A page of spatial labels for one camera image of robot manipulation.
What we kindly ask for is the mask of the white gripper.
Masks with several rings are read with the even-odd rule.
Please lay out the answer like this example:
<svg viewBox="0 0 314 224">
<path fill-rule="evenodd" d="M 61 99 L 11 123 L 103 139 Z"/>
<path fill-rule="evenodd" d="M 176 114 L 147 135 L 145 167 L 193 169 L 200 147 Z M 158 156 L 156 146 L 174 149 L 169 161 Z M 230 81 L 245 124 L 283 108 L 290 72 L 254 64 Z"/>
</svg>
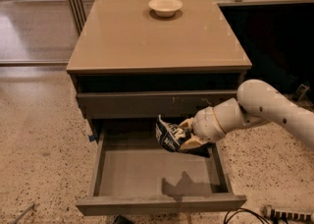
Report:
<svg viewBox="0 0 314 224">
<path fill-rule="evenodd" d="M 193 118 L 183 120 L 180 127 L 189 131 L 193 130 L 194 133 L 179 140 L 180 150 L 199 148 L 207 142 L 215 143 L 226 136 L 213 107 L 202 109 Z"/>
</svg>

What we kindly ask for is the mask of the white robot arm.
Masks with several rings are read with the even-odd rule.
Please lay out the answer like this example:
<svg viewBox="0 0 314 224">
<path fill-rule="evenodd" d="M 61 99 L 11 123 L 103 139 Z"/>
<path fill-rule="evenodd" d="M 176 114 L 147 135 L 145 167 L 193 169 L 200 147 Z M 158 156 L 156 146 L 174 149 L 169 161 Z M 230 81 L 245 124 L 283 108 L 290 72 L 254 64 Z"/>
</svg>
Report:
<svg viewBox="0 0 314 224">
<path fill-rule="evenodd" d="M 191 130 L 181 149 L 193 149 L 223 139 L 238 129 L 274 122 L 314 149 L 314 113 L 299 107 L 260 80 L 242 83 L 236 98 L 198 111 L 181 123 Z"/>
</svg>

